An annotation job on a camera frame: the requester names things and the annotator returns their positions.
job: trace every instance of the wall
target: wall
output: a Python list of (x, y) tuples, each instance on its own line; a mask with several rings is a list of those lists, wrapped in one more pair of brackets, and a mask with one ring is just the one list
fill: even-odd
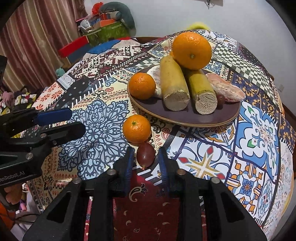
[[(96, 0), (85, 0), (88, 13)], [(296, 42), (265, 0), (121, 0), (135, 19), (136, 36), (162, 37), (196, 21), (246, 46), (274, 76), (283, 103), (296, 115)]]

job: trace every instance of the plate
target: plate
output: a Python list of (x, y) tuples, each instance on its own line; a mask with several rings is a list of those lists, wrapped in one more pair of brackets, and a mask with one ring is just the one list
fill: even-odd
[[(147, 71), (152, 67), (153, 66), (149, 66), (139, 72), (147, 73)], [(237, 117), (241, 105), (240, 102), (225, 103), (222, 109), (216, 109), (209, 115), (201, 115), (196, 111), (192, 103), (192, 98), (184, 110), (171, 111), (165, 107), (162, 99), (152, 97), (148, 100), (139, 100), (132, 97), (129, 90), (128, 96), (137, 107), (146, 113), (167, 122), (190, 127), (216, 127), (227, 124)]]

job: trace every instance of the clutter of items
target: clutter of items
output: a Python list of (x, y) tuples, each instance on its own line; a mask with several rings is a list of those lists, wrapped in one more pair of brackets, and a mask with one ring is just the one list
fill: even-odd
[(135, 22), (130, 9), (120, 2), (96, 3), (92, 14), (76, 21), (79, 31), (92, 47), (110, 40), (129, 37)]

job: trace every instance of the table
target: table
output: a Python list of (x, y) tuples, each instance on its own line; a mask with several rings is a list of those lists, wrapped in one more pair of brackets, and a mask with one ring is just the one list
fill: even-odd
[[(213, 57), (205, 69), (246, 93), (239, 116), (216, 128), (190, 128), (152, 117), (130, 102), (130, 77), (168, 55), (179, 33), (81, 61), (34, 104), (46, 110), (70, 107), (70, 122), (81, 121), (86, 126), (83, 138), (54, 148), (44, 161), (43, 175), (29, 182), (40, 211), (72, 178), (94, 178), (111, 167), (131, 145), (122, 134), (123, 122), (138, 113), (151, 123), (149, 143), (156, 153), (164, 146), (169, 157), (196, 177), (219, 177), (271, 238), (292, 195), (295, 131), (285, 120), (277, 90), (259, 60), (229, 36), (210, 30), (196, 32), (212, 46)], [(173, 211), (178, 201), (164, 196), (159, 165), (154, 163), (143, 171), (135, 163), (133, 169), (129, 196), (114, 201), (115, 239), (173, 239), (177, 222)]]

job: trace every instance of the cut end of sugarcane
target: cut end of sugarcane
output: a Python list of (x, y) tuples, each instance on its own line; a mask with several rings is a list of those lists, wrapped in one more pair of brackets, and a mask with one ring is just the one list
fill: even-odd
[(195, 108), (198, 113), (208, 115), (217, 108), (217, 97), (213, 92), (206, 91), (196, 95)]
[(187, 107), (190, 100), (188, 93), (176, 91), (163, 99), (165, 106), (172, 111), (180, 111)]

